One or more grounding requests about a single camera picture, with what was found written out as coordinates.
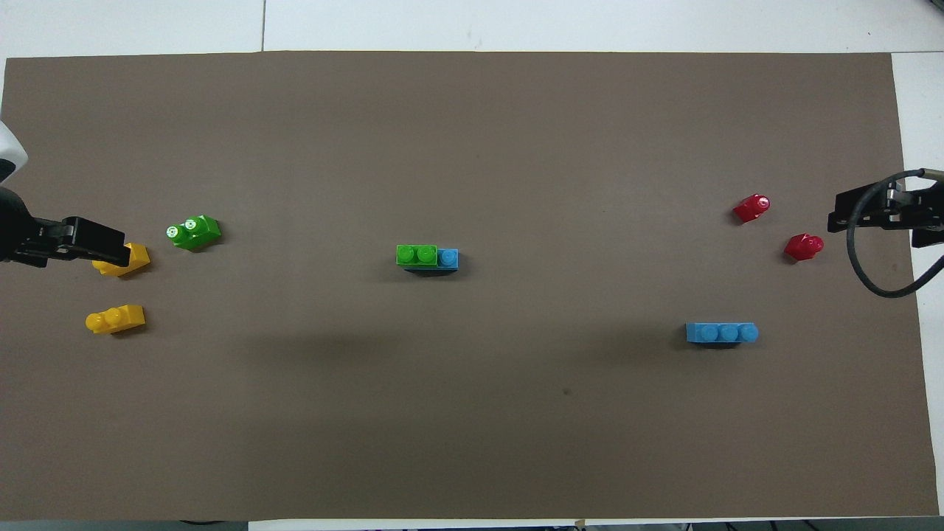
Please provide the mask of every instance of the toy block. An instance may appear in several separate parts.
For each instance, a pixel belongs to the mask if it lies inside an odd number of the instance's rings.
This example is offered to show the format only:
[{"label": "toy block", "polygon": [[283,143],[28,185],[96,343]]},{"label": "toy block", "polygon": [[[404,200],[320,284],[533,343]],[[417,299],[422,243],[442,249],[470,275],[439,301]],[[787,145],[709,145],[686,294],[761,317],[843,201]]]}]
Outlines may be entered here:
[{"label": "toy block", "polygon": [[438,265],[436,246],[396,246],[396,264],[413,269],[434,269]]},{"label": "toy block", "polygon": [[127,267],[109,264],[101,260],[93,260],[92,265],[98,272],[110,277],[120,277],[125,273],[130,273],[139,267],[147,266],[151,263],[151,257],[147,255],[147,248],[141,244],[125,244],[125,247],[131,249],[131,257],[127,261]]},{"label": "toy block", "polygon": [[125,304],[85,317],[85,327],[96,334],[114,334],[144,324],[144,309]]},{"label": "toy block", "polygon": [[436,250],[435,267],[415,267],[411,265],[405,265],[403,268],[407,271],[458,271],[459,250],[457,248],[438,248]]},{"label": "toy block", "polygon": [[784,253],[789,254],[794,260],[809,260],[823,250],[823,239],[819,236],[811,236],[803,233],[790,238],[786,243]]},{"label": "toy block", "polygon": [[753,343],[760,333],[752,322],[685,323],[689,343]]},{"label": "toy block", "polygon": [[222,235],[219,224],[208,215],[188,217],[180,225],[171,225],[167,228],[167,237],[174,246],[187,250],[207,245]]},{"label": "toy block", "polygon": [[746,197],[733,210],[737,217],[741,218],[742,223],[747,223],[760,217],[768,208],[770,208],[770,199],[760,194],[754,194]]}]

